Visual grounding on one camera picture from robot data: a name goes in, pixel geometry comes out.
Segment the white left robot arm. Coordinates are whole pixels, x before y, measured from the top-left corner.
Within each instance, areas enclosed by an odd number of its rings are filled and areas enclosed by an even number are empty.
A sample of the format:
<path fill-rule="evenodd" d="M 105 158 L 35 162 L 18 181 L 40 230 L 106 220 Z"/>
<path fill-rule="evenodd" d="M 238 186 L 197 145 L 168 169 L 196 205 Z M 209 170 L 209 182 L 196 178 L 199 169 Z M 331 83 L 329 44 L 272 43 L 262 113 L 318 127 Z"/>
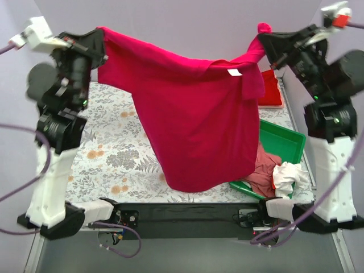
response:
<path fill-rule="evenodd" d="M 65 199 L 86 125 L 80 112 L 88 107 L 91 72 L 107 60 L 104 33 L 100 29 L 83 35 L 62 32 L 52 40 L 49 52 L 53 64 L 36 64 L 27 76 L 27 97 L 39 111 L 35 142 L 40 175 L 30 206 L 17 222 L 56 240 L 96 221 L 116 227 L 121 214 L 104 200 L 76 205 Z"/>

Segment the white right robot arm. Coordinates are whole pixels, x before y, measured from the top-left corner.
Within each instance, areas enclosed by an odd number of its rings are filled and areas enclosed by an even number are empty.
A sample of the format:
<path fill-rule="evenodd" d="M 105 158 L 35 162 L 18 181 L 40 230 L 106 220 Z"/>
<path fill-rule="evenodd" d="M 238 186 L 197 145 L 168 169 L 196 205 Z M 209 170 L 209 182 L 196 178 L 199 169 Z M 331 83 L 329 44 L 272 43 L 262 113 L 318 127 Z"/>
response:
<path fill-rule="evenodd" d="M 304 118 L 317 182 L 317 198 L 309 204 L 278 197 L 262 200 L 257 218 L 264 226 L 280 218 L 316 234 L 363 227 L 351 189 L 352 166 L 363 146 L 351 102 L 363 91 L 363 51 L 353 49 L 327 63 L 329 34 L 328 29 L 311 25 L 297 32 L 258 35 L 271 68 L 289 67 L 313 99 L 304 108 Z"/>

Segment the magenta t-shirt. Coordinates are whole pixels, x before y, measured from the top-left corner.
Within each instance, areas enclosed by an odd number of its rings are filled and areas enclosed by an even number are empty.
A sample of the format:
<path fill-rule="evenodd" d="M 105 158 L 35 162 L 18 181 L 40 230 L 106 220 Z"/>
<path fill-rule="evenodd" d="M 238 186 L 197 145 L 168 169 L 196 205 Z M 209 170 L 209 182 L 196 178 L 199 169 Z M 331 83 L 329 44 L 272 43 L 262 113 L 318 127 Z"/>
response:
<path fill-rule="evenodd" d="M 167 184 L 202 192 L 255 169 L 264 81 L 258 38 L 233 60 L 189 59 L 103 28 L 98 82 L 129 92 Z"/>

